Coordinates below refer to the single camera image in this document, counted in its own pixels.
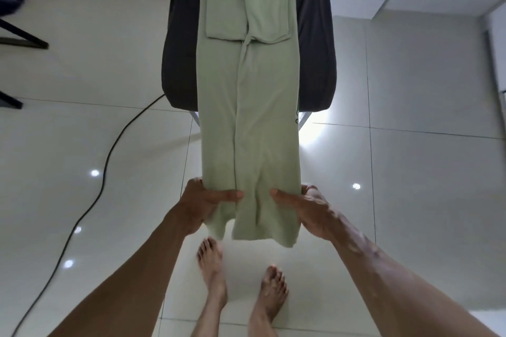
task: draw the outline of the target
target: black power cord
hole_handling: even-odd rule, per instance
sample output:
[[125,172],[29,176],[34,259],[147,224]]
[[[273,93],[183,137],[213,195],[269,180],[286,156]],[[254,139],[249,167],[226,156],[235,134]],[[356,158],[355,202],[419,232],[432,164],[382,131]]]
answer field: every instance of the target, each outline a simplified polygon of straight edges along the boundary
[[74,227],[72,228],[72,231],[70,232],[70,234],[69,234],[69,236],[67,238],[67,242],[65,243],[65,246],[63,247],[63,250],[62,250],[62,252],[60,254],[60,257],[58,258],[58,262],[56,263],[56,266],[55,266],[55,268],[53,270],[53,273],[51,273],[51,276],[49,277],[49,280],[47,280],[46,285],[44,285],[44,288],[42,288],[41,292],[38,294],[38,296],[35,299],[35,301],[32,302],[32,304],[30,305],[29,309],[23,315],[21,321],[19,321],[18,324],[16,325],[16,329],[14,329],[14,332],[11,334],[11,337],[15,337],[18,334],[19,329],[21,328],[21,326],[25,322],[26,318],[29,316],[30,312],[33,310],[33,308],[37,304],[37,302],[41,299],[42,295],[44,294],[44,292],[46,291],[47,287],[49,286],[49,284],[53,280],[54,276],[56,275],[56,272],[58,271],[58,268],[60,267],[60,264],[62,262],[63,256],[65,255],[65,252],[67,251],[68,244],[70,243],[70,239],[72,238],[72,235],[74,234],[75,229],[77,228],[77,226],[79,225],[79,223],[85,218],[85,216],[92,210],[92,208],[97,203],[98,199],[100,199],[100,196],[102,196],[102,193],[104,192],[104,187],[105,187],[105,176],[106,176],[106,173],[107,173],[107,167],[109,165],[109,159],[111,158],[112,151],[116,147],[116,144],[118,143],[118,141],[120,140],[120,138],[123,136],[124,131],[130,126],[130,124],[132,124],[134,121],[136,121],[139,118],[139,116],[141,116],[144,112],[146,112],[146,110],[148,110],[153,104],[155,104],[158,100],[160,100],[164,96],[165,95],[161,95],[153,103],[149,104],[146,108],[144,108],[142,111],[140,111],[136,115],[136,117],[134,117],[132,120],[130,120],[129,123],[123,127],[123,130],[120,132],[119,136],[116,138],[116,141],[114,142],[114,144],[112,144],[112,147],[109,150],[109,153],[107,154],[107,158],[105,159],[104,172],[102,174],[102,186],[100,187],[100,192],[98,193],[97,197],[95,198],[95,201],[93,201],[93,204],[91,204],[91,206],[86,210],[86,212],[84,212],[81,215],[81,217],[79,217],[79,219],[75,222]]

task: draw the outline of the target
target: foot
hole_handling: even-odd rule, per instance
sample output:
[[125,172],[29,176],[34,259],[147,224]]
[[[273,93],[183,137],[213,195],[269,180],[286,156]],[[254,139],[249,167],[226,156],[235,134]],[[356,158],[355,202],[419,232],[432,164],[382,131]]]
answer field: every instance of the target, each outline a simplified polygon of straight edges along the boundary
[[223,250],[212,237],[205,238],[197,252],[197,261],[207,286],[207,301],[223,309],[228,301],[227,284],[223,274]]
[[287,296],[288,288],[282,271],[275,265],[270,265],[262,279],[260,293],[258,294],[251,318],[267,317],[269,323],[272,324]]

